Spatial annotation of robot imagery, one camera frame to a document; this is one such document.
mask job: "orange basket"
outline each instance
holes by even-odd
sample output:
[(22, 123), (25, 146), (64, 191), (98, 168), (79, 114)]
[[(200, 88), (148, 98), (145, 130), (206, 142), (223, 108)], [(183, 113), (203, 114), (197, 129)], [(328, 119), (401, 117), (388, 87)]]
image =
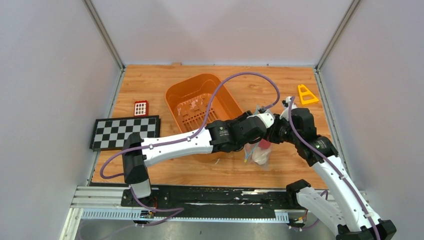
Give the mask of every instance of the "orange basket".
[[(172, 85), (165, 93), (166, 104), (181, 133), (201, 127), (208, 103), (221, 80), (210, 73), (203, 73)], [(207, 123), (228, 120), (240, 116), (243, 111), (233, 96), (222, 86), (212, 101)], [(198, 154), (195, 159), (211, 161), (222, 153)]]

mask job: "yellow object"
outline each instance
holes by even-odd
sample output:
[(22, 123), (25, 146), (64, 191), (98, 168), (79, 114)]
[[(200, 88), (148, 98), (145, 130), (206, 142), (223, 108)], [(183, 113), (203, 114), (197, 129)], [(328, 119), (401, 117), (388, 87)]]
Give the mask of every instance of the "yellow object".
[[(297, 86), (297, 92), (299, 93), (300, 103), (305, 106), (308, 104), (318, 103), (320, 100), (316, 97), (311, 90), (309, 90), (305, 85), (300, 84)], [(305, 96), (310, 96), (311, 99), (305, 100)]]

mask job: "wooden table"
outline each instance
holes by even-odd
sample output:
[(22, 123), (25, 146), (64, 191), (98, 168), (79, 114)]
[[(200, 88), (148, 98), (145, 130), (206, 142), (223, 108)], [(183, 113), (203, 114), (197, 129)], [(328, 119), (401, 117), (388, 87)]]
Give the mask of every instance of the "wooden table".
[[(281, 99), (296, 96), (297, 85), (306, 85), (317, 97), (318, 86), (314, 72), (309, 67), (249, 67), (249, 66), (192, 66), (192, 65), (130, 65), (120, 87), (113, 118), (132, 117), (134, 102), (147, 100), (149, 115), (161, 118), (160, 136), (179, 134), (171, 112), (165, 102), (166, 90), (185, 79), (201, 73), (212, 73), (221, 80), (239, 72), (258, 72), (270, 77), (279, 87)], [(265, 80), (243, 75), (225, 84), (243, 111), (255, 111), (256, 106), (266, 106), (276, 99), (274, 88)], [(330, 130), (321, 102), (307, 106), (315, 119), (318, 134), (330, 138)], [(283, 106), (271, 109), (281, 113)], [(103, 163), (117, 151), (102, 151), (92, 178), (93, 182), (123, 183), (123, 177), (105, 180), (100, 177)], [(105, 175), (123, 172), (122, 158), (117, 157), (105, 169)], [(305, 179), (316, 189), (326, 189), (321, 178), (300, 158), (290, 143), (273, 144), (268, 170), (254, 163), (244, 163), (244, 151), (226, 153), (219, 161), (200, 162), (192, 157), (170, 159), (148, 168), (152, 184), (285, 188), (287, 184)]]

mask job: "plastic bag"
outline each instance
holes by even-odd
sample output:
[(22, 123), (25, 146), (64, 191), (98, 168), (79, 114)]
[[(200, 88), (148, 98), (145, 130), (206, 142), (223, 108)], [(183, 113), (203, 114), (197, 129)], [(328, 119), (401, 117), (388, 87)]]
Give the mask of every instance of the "plastic bag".
[(255, 163), (267, 170), (271, 151), (271, 143), (269, 141), (262, 139), (255, 144), (247, 143), (244, 145), (244, 162)]

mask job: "gray floor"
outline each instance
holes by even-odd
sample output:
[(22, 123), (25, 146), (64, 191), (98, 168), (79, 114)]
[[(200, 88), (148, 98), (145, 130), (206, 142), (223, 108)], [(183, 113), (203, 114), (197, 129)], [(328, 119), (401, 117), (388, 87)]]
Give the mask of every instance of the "gray floor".
[[(309, 224), (315, 217), (308, 216)], [(83, 240), (99, 240), (133, 224), (127, 220), (83, 220)], [(296, 232), (279, 223), (223, 223), (170, 221), (146, 228), (130, 227), (108, 240), (332, 240), (336, 237), (321, 222), (313, 229)]]

